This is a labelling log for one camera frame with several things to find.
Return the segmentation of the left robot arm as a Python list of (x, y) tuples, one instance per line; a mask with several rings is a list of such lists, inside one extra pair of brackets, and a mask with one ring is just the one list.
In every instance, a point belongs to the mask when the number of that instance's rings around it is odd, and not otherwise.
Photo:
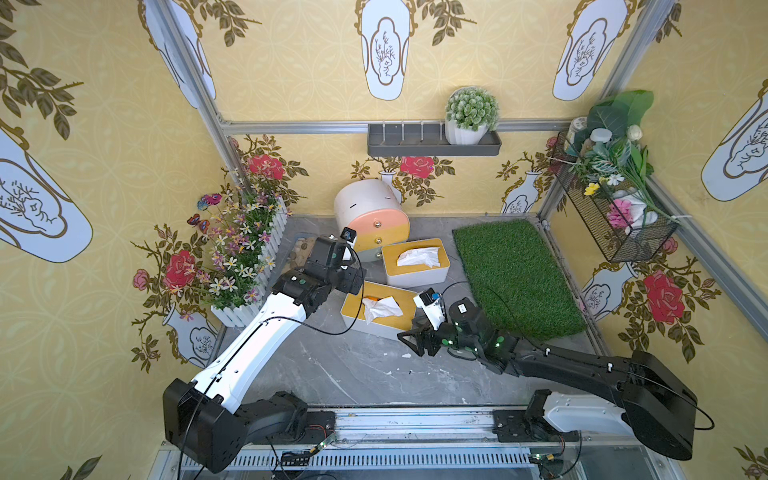
[(254, 441), (282, 435), (299, 437), (307, 404), (280, 391), (247, 404), (246, 392), (283, 341), (333, 291), (356, 295), (366, 271), (354, 249), (355, 230), (316, 238), (308, 259), (274, 283), (253, 321), (191, 381), (173, 380), (162, 396), (168, 442), (212, 473), (228, 467)]

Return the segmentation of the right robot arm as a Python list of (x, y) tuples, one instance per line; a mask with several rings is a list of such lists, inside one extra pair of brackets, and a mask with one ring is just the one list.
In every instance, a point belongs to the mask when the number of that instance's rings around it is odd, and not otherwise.
[(495, 374), (572, 388), (570, 394), (534, 392), (524, 427), (539, 440), (572, 431), (609, 433), (633, 437), (671, 459), (693, 456), (697, 397), (650, 353), (600, 356), (538, 344), (495, 328), (469, 298), (450, 307), (435, 299), (412, 325), (397, 337), (418, 356), (445, 347)]

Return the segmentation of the wooden tray with stones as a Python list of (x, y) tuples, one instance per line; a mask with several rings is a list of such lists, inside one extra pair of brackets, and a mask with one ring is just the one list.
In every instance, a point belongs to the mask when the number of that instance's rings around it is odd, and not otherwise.
[(281, 272), (302, 269), (312, 253), (316, 239), (314, 234), (300, 233), (287, 253)]

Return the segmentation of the green artificial grass mat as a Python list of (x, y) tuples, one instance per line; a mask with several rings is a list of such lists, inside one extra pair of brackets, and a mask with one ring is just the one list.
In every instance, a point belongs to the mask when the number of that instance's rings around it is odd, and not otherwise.
[(453, 231), (475, 300), (498, 328), (540, 341), (580, 334), (586, 323), (556, 259), (526, 220)]

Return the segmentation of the round pastel drawer cabinet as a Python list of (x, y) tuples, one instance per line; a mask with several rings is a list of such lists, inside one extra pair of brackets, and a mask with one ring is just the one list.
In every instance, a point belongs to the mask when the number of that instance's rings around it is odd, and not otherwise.
[(382, 248), (405, 242), (410, 221), (394, 190), (381, 180), (355, 181), (334, 199), (338, 228), (356, 232), (355, 250), (363, 262), (381, 258)]

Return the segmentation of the white fence flower planter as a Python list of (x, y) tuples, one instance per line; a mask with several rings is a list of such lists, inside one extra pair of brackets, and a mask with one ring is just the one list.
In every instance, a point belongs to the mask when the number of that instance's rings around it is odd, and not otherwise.
[(289, 210), (278, 194), (231, 189), (203, 195), (198, 209), (209, 216), (189, 223), (207, 238), (207, 256), (200, 266), (185, 262), (183, 272), (224, 326), (244, 328), (269, 296)]

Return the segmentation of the potted green succulent plant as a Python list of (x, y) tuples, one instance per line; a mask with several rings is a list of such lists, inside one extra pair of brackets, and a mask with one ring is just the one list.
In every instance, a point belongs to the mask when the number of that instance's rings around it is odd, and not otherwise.
[(454, 91), (445, 107), (445, 131), (452, 145), (475, 145), (497, 129), (499, 103), (495, 96), (477, 86)]

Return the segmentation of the artificial flower bouquet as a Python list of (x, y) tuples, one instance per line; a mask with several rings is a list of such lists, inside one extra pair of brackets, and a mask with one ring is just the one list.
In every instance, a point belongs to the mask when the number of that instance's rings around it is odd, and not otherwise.
[(681, 220), (656, 202), (648, 186), (654, 167), (649, 149), (641, 144), (641, 121), (653, 103), (650, 90), (601, 100), (589, 110), (586, 132), (565, 142), (566, 153), (574, 158), (569, 168), (583, 183), (583, 195), (606, 200), (609, 225), (628, 235), (661, 220), (672, 226)]

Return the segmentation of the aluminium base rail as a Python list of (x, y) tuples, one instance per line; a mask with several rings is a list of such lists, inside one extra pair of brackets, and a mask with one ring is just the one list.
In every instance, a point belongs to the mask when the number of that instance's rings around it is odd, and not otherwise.
[(521, 407), (320, 408), (303, 436), (245, 446), (219, 479), (682, 479), (638, 441), (536, 437)]

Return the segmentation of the grey wall shelf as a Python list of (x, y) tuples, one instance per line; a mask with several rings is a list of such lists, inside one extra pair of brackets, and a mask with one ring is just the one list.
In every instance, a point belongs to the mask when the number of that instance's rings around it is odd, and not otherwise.
[(502, 141), (498, 133), (484, 134), (477, 144), (451, 144), (441, 123), (369, 123), (367, 153), (372, 157), (478, 157), (497, 156)]

